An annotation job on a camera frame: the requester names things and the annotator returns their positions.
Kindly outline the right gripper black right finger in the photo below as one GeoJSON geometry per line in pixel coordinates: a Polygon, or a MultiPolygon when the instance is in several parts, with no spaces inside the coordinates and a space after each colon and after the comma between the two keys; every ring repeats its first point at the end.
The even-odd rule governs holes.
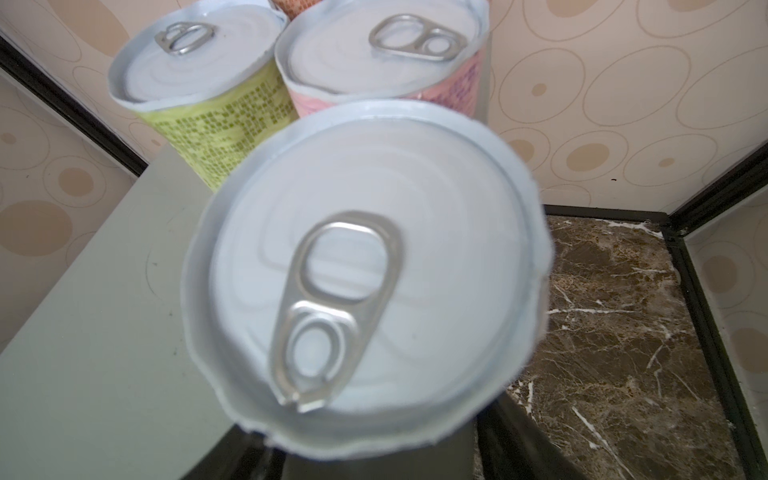
{"type": "Polygon", "coordinates": [[[506,393],[477,415],[476,432],[485,479],[586,479],[506,393]]]}

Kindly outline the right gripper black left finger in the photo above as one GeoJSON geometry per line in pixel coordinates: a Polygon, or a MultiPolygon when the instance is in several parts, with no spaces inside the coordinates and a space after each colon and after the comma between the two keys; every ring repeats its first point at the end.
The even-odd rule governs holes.
{"type": "Polygon", "coordinates": [[[280,480],[284,464],[285,453],[263,435],[232,427],[182,479],[280,480]]]}

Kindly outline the purple pink labelled can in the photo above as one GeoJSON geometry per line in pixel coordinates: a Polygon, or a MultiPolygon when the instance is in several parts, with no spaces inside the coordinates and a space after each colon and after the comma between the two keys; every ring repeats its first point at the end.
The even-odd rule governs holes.
{"type": "Polygon", "coordinates": [[[408,100],[311,114],[203,212],[181,308],[226,415],[316,460],[436,443],[525,368],[553,242],[526,164],[481,122],[408,100]]]}

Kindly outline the green labelled can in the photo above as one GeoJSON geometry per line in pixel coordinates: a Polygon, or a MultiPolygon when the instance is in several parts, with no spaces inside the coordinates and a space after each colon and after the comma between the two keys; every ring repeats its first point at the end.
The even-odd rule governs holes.
{"type": "Polygon", "coordinates": [[[298,118],[274,57],[288,24],[271,1],[198,1],[118,52],[109,94],[217,190],[260,143],[298,118]]]}

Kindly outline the white red labelled can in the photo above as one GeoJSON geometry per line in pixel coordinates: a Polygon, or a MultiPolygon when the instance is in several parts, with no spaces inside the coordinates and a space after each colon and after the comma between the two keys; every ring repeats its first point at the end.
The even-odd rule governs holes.
{"type": "Polygon", "coordinates": [[[380,99],[473,116],[489,34],[486,1],[322,1],[287,26],[275,60],[300,116],[380,99]]]}

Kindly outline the pink orange labelled can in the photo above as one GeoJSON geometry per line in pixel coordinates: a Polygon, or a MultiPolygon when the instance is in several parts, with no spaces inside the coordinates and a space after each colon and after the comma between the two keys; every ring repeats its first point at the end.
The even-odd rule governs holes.
{"type": "Polygon", "coordinates": [[[290,20],[293,20],[299,14],[320,1],[321,0],[272,0],[272,3],[285,13],[290,20]]]}

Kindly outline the grey metal cabinet box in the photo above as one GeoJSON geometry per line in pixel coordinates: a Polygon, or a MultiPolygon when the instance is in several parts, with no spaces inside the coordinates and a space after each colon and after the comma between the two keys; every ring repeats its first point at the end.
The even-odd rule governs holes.
{"type": "Polygon", "coordinates": [[[180,317],[209,189],[164,147],[1,356],[5,479],[182,479],[232,428],[180,317]]]}

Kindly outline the black corner frame post left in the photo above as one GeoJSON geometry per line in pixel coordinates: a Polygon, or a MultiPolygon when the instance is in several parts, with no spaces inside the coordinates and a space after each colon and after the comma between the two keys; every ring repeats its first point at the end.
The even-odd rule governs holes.
{"type": "Polygon", "coordinates": [[[141,176],[148,168],[149,164],[128,144],[4,38],[1,38],[1,68],[130,173],[141,176]]]}

